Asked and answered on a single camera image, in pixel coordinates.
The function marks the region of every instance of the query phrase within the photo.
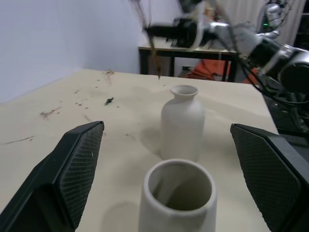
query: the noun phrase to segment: wooden table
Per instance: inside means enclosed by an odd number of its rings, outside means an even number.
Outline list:
[[[244,84],[117,72],[108,78],[93,70],[81,70],[0,106],[0,210],[65,132],[103,120],[95,180],[77,231],[136,232],[142,180],[161,160],[160,112],[174,85],[198,87],[197,99],[207,108],[198,162],[218,188],[217,232],[268,232],[229,132],[232,123],[277,132],[260,93]],[[105,106],[111,97],[113,102]],[[47,119],[42,117],[42,112],[57,108]]]
[[[170,57],[169,62],[169,76],[175,75],[175,58],[195,58],[195,59],[213,59],[213,60],[225,60],[224,72],[222,81],[226,81],[227,70],[229,64],[231,65],[230,72],[228,74],[228,82],[235,82],[237,72],[237,62],[234,61],[233,56],[235,52],[229,52],[227,50],[216,49],[195,49],[188,51],[186,49],[171,47],[171,43],[162,39],[154,40],[154,45],[157,50],[157,55],[161,57]],[[151,55],[151,49],[148,43],[139,47],[140,52],[140,74],[149,74],[148,57]]]

